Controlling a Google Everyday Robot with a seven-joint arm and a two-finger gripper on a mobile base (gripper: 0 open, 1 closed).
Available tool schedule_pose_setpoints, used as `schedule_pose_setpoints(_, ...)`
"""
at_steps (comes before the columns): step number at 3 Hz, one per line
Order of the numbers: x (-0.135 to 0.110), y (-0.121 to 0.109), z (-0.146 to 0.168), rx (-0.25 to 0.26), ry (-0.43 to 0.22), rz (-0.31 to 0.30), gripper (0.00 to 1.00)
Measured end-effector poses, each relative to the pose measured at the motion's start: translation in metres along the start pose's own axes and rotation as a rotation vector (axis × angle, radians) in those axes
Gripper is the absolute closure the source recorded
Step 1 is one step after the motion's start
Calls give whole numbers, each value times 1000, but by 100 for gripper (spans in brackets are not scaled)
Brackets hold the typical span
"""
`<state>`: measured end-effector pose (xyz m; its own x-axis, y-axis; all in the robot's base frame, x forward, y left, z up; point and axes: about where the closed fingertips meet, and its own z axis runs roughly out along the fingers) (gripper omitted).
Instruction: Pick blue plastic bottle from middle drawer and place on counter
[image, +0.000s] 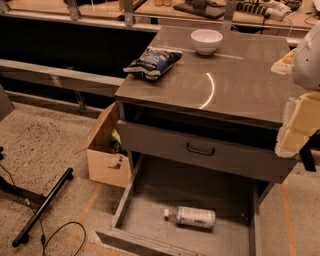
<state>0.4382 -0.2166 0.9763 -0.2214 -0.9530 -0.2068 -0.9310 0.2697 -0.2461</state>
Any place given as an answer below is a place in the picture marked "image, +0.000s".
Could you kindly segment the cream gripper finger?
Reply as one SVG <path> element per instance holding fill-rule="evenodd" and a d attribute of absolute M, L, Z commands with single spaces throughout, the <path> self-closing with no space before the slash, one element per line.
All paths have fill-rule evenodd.
<path fill-rule="evenodd" d="M 271 71 L 277 74 L 282 75 L 291 75 L 292 74 L 292 67 L 294 62 L 294 55 L 296 50 L 293 49 L 289 51 L 284 57 L 282 57 L 280 60 L 276 61 L 272 67 Z"/>
<path fill-rule="evenodd" d="M 320 92 L 305 93 L 297 99 L 290 97 L 276 139 L 276 155 L 282 158 L 295 156 L 319 129 Z"/>

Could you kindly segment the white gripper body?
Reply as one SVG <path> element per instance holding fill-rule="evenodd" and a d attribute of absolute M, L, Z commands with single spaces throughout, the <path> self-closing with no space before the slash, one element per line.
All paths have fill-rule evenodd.
<path fill-rule="evenodd" d="M 297 85 L 308 90 L 320 90 L 320 21 L 296 47 L 292 75 Z"/>

